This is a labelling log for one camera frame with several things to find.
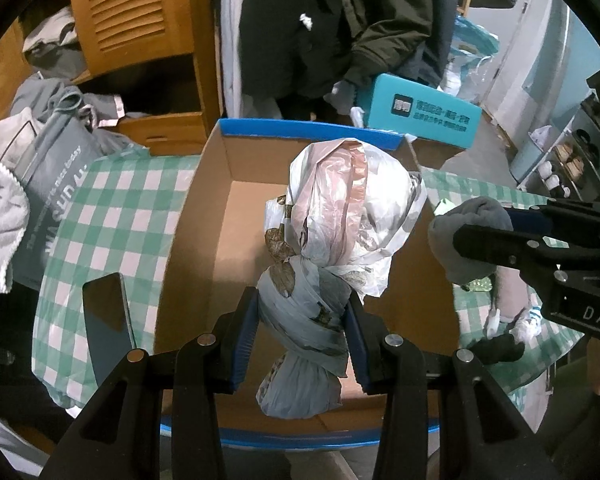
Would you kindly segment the long grey knit sock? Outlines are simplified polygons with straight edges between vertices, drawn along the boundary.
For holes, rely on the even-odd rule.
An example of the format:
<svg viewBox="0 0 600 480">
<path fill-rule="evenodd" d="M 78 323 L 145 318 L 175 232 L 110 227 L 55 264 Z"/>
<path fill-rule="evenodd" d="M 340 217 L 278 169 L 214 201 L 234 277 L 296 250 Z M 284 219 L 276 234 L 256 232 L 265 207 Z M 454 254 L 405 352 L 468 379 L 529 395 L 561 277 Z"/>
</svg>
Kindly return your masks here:
<svg viewBox="0 0 600 480">
<path fill-rule="evenodd" d="M 500 234 L 514 225 L 509 210 L 491 197 L 480 196 L 438 214 L 429 223 L 428 243 L 446 279 L 466 286 L 480 278 L 492 281 L 491 304 L 511 321 L 530 308 L 528 285 L 504 257 L 496 254 Z"/>
</svg>

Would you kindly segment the white blue striped sock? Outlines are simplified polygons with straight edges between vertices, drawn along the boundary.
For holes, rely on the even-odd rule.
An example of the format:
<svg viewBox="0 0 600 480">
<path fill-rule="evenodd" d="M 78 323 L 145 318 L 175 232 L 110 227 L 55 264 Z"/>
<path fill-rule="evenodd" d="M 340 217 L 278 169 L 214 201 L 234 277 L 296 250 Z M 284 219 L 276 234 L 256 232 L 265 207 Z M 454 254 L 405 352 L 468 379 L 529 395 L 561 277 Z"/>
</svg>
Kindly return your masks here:
<svg viewBox="0 0 600 480">
<path fill-rule="evenodd" d="M 512 336 L 515 344 L 528 344 L 534 337 L 539 336 L 542 332 L 543 317 L 541 303 L 535 292 L 529 292 L 527 304 L 509 318 L 506 318 L 504 314 L 504 306 L 504 299 L 493 298 L 483 326 L 483 333 L 486 338 L 492 339 L 498 336 L 498 326 L 504 321 L 512 324 L 506 335 Z"/>
</svg>

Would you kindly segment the green sparkly knit cloth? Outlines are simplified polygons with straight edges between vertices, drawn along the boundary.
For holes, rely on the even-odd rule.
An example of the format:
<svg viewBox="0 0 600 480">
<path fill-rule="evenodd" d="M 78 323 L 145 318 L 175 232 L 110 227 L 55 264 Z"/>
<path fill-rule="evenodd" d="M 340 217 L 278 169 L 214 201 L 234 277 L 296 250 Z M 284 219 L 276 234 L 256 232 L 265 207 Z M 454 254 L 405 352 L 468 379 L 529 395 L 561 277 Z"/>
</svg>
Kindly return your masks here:
<svg viewBox="0 0 600 480">
<path fill-rule="evenodd" d="M 460 286 L 465 292 L 492 292 L 494 286 L 494 275 L 485 278 L 476 278 L 467 284 Z"/>
</svg>

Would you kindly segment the black knit glove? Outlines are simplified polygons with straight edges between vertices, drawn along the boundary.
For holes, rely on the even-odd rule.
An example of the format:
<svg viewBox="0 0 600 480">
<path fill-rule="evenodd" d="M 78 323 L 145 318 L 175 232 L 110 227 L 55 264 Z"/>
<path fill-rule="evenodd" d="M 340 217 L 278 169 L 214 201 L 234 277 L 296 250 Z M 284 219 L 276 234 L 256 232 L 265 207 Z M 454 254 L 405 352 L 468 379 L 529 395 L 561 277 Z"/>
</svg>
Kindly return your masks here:
<svg viewBox="0 0 600 480">
<path fill-rule="evenodd" d="M 491 339 L 482 338 L 473 341 L 468 350 L 484 365 L 516 362 L 524 355 L 526 346 L 517 342 L 512 334 L 503 334 Z"/>
</svg>

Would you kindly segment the grey shoe rack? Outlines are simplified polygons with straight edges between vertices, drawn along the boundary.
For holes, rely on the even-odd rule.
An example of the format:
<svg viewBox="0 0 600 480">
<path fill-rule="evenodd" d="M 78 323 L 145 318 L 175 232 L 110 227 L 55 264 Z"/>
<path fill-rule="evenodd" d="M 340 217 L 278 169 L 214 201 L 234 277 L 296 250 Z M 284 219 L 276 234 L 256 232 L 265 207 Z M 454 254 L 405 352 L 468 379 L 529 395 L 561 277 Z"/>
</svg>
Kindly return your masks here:
<svg viewBox="0 0 600 480">
<path fill-rule="evenodd" d="M 566 200 L 600 202 L 600 99 L 592 91 L 565 127 L 530 134 L 530 167 L 517 178 L 521 191 Z"/>
</svg>

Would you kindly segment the green checkered tablecloth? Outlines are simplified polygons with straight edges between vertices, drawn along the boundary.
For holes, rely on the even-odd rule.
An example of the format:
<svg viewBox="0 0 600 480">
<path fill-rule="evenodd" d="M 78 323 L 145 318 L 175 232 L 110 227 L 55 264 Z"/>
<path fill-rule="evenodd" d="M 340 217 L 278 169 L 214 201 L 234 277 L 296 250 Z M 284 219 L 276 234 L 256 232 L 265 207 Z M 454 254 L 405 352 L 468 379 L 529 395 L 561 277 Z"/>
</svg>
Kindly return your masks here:
<svg viewBox="0 0 600 480">
<path fill-rule="evenodd" d="M 95 392 L 82 316 L 82 285 L 121 273 L 140 346 L 154 343 L 158 303 L 176 222 L 200 155 L 150 156 L 128 148 L 82 171 L 82 184 L 50 245 L 32 336 L 31 370 L 61 408 L 82 406 Z M 434 214 L 447 203 L 490 196 L 517 209 L 544 205 L 546 198 L 513 188 L 422 168 Z M 478 339 L 486 328 L 490 300 L 485 290 L 453 287 L 460 343 Z M 536 337 L 514 364 L 492 367 L 493 376 L 519 411 L 526 385 L 565 356 L 583 334 L 543 320 Z"/>
</svg>

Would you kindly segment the teal shoe box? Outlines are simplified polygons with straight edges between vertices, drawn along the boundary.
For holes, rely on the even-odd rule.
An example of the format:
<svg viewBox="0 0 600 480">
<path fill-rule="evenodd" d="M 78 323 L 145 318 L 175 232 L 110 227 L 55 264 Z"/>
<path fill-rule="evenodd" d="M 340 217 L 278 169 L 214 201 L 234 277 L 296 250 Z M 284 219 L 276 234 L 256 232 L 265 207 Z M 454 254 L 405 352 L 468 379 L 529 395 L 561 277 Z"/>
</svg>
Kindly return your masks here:
<svg viewBox="0 0 600 480">
<path fill-rule="evenodd" d="M 368 128 L 409 134 L 467 150 L 474 143 L 481 110 L 435 88 L 390 74 L 358 90 L 356 105 Z"/>
</svg>

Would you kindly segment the blue plastic bag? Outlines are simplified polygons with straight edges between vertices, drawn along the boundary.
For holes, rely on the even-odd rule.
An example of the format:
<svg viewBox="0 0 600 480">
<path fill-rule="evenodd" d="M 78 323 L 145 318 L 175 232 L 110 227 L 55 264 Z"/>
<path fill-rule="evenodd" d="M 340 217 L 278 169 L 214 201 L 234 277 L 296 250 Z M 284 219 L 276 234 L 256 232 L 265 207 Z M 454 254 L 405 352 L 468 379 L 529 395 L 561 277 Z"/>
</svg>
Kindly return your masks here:
<svg viewBox="0 0 600 480">
<path fill-rule="evenodd" d="M 500 50 L 498 36 L 464 16 L 454 23 L 450 54 L 438 89 L 472 104 L 481 100 L 481 85 Z"/>
</svg>

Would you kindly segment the grey tote bag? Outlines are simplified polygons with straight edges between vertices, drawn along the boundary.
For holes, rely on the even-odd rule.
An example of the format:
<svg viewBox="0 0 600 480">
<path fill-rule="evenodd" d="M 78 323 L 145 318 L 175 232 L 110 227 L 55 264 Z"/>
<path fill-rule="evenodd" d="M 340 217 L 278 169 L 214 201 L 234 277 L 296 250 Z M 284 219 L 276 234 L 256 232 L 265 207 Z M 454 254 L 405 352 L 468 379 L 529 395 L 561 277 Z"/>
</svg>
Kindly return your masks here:
<svg viewBox="0 0 600 480">
<path fill-rule="evenodd" d="M 76 190 L 102 151 L 79 119 L 56 112 L 20 158 L 15 175 L 27 193 L 29 221 L 12 259 L 14 280 L 41 288 L 46 264 Z"/>
</svg>

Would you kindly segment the white towel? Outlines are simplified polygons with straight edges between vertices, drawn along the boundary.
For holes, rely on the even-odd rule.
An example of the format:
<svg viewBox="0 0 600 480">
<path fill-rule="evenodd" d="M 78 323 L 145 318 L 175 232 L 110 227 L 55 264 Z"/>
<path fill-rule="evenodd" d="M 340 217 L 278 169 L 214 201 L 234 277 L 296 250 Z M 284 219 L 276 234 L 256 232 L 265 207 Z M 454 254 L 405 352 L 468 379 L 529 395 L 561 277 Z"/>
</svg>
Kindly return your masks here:
<svg viewBox="0 0 600 480">
<path fill-rule="evenodd" d="M 40 126 L 30 108 L 0 120 L 0 294 L 12 289 L 12 258 L 30 216 L 27 193 L 14 174 Z"/>
</svg>

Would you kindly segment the hanging dark jackets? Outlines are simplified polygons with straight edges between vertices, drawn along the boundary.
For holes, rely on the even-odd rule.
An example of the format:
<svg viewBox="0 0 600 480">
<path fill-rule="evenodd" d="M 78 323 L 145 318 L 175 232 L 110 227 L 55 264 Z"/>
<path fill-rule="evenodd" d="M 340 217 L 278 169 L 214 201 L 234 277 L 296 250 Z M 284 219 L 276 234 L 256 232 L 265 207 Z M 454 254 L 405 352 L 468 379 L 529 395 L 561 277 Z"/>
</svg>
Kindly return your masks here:
<svg viewBox="0 0 600 480">
<path fill-rule="evenodd" d="M 382 74 L 438 88 L 457 0 L 220 0 L 230 118 L 348 116 Z"/>
</svg>

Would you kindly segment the wooden louvered wardrobe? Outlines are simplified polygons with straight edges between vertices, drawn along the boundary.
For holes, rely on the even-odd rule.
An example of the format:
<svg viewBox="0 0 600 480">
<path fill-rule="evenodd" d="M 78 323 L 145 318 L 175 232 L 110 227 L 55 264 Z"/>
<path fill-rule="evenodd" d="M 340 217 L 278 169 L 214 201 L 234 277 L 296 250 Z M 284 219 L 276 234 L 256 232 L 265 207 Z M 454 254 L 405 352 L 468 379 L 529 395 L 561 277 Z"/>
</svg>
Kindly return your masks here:
<svg viewBox="0 0 600 480">
<path fill-rule="evenodd" d="M 0 119 L 31 67 L 21 14 L 34 0 L 0 0 Z M 79 81 L 180 58 L 193 73 L 194 110 L 122 120 L 117 131 L 155 155 L 199 154 L 221 116 L 212 0 L 70 0 L 86 67 Z"/>
</svg>

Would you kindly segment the pile of grey clothes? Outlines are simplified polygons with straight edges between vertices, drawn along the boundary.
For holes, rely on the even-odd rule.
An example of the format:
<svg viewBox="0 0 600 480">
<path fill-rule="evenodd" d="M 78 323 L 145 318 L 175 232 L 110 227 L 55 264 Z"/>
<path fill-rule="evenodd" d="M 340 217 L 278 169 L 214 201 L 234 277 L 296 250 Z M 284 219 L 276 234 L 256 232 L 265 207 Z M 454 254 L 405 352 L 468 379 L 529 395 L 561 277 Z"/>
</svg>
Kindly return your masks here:
<svg viewBox="0 0 600 480">
<path fill-rule="evenodd" d="M 22 53 L 33 73 L 18 87 L 10 114 L 29 107 L 38 122 L 47 122 L 60 97 L 74 92 L 82 99 L 76 118 L 96 138 L 102 153 L 110 155 L 133 144 L 114 131 L 126 117 L 122 97 L 85 92 L 74 83 L 86 71 L 86 61 L 70 6 L 43 18 L 24 38 Z"/>
</svg>

